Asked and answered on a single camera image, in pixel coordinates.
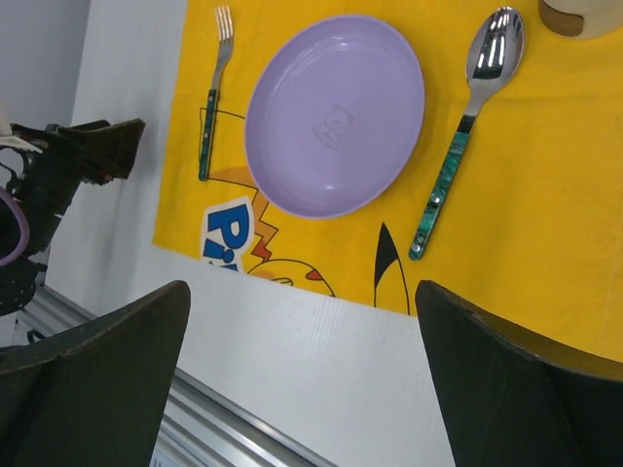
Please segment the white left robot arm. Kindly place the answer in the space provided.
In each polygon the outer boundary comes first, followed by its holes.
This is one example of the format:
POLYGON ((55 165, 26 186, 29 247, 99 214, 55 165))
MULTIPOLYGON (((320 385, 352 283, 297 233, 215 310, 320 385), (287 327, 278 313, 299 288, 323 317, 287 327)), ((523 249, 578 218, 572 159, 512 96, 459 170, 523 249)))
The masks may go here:
POLYGON ((2 315, 33 299, 37 276, 47 270, 33 257, 51 245, 80 185, 103 186, 129 177, 145 127, 140 119, 42 130, 9 125, 1 148, 20 156, 22 170, 1 165, 10 173, 1 187, 2 315))

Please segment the spoon with green handle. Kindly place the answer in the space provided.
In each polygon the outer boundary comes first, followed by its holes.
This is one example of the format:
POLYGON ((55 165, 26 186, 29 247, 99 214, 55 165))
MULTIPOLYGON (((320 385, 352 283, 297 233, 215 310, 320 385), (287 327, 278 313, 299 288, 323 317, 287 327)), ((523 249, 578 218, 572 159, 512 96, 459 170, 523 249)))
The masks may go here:
POLYGON ((484 104, 508 85, 516 74, 524 45, 524 22, 514 7, 495 9, 479 27, 465 63, 465 78, 470 91, 468 103, 416 228, 409 249, 411 260, 418 261, 423 257, 458 173, 476 119, 484 104))

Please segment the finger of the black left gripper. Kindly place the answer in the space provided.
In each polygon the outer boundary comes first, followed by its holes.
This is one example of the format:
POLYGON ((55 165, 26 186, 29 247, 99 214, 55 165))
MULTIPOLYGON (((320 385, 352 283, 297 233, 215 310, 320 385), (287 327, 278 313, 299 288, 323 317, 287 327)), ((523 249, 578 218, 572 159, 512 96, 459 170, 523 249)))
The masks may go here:
POLYGON ((114 179, 128 179, 145 127, 140 119, 115 125, 99 120, 73 126, 72 138, 83 150, 80 161, 85 170, 84 178, 98 185, 114 179))

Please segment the purple plastic plate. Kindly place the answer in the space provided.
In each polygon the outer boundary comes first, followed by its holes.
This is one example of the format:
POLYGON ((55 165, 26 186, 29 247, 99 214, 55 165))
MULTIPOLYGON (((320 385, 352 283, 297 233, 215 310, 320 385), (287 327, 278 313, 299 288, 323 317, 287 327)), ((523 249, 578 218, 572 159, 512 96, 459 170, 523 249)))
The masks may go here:
POLYGON ((247 166, 289 214, 350 214, 405 168, 424 108, 421 64, 398 30, 368 16, 326 18, 293 36, 261 74, 245 117, 247 166))

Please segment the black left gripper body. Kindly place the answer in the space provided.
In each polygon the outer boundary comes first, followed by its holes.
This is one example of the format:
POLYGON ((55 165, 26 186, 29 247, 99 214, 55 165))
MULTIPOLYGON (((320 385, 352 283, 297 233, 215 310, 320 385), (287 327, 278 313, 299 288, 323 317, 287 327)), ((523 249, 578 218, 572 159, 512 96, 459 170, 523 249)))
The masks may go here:
POLYGON ((16 152, 22 160, 22 172, 10 169, 9 181, 1 188, 3 258, 46 250, 79 186, 89 181, 72 127, 1 125, 1 148, 16 152))

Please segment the fork with green handle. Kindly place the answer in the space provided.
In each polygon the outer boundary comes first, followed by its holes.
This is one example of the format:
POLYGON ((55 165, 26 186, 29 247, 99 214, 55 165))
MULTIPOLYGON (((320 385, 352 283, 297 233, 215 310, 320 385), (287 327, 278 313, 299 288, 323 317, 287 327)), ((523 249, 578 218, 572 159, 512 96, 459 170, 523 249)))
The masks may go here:
POLYGON ((218 51, 216 66, 212 75, 205 106, 199 158, 198 178, 200 181, 206 181, 208 179, 220 83, 225 67, 232 57, 234 48, 234 22, 231 8, 228 5, 217 6, 215 9, 215 19, 218 35, 218 51))

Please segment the yellow cartoon placemat cloth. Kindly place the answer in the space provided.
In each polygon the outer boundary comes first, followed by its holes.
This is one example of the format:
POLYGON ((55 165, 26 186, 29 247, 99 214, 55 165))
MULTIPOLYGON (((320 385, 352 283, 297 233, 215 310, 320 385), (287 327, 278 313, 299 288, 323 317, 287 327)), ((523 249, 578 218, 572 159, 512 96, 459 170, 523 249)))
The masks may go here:
POLYGON ((158 246, 302 290, 411 314, 434 280, 551 339, 622 356, 622 35, 573 41, 546 30, 533 1, 517 8, 524 58, 483 108, 423 258, 409 243, 468 99, 464 61, 493 1, 235 1, 210 171, 200 181, 204 106, 217 53, 216 3, 187 5, 172 101, 158 246), (377 18, 414 48, 425 85, 421 124, 385 119, 418 145, 376 200, 307 220, 261 194, 244 119, 277 50, 342 14, 377 18))

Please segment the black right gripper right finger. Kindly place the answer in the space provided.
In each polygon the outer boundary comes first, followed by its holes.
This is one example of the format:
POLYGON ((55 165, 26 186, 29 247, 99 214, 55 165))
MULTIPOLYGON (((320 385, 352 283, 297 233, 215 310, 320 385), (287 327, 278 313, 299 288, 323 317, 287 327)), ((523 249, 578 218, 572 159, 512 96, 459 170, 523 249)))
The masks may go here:
POLYGON ((457 466, 619 466, 622 365, 431 281, 415 303, 457 466))

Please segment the beige metal cup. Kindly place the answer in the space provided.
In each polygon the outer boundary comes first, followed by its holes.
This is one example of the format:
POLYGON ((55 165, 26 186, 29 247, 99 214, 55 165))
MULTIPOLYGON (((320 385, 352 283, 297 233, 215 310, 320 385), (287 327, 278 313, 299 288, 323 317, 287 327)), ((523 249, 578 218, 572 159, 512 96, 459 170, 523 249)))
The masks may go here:
POLYGON ((563 37, 592 39, 622 26, 622 0, 538 0, 546 28, 563 37))

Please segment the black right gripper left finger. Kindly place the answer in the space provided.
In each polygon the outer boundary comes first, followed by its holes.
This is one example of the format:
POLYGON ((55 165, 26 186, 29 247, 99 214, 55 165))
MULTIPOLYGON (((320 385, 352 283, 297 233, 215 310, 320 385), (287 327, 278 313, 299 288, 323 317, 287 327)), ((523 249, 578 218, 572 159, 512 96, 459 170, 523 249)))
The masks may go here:
POLYGON ((1 350, 4 466, 147 466, 190 314, 173 281, 41 341, 1 350))

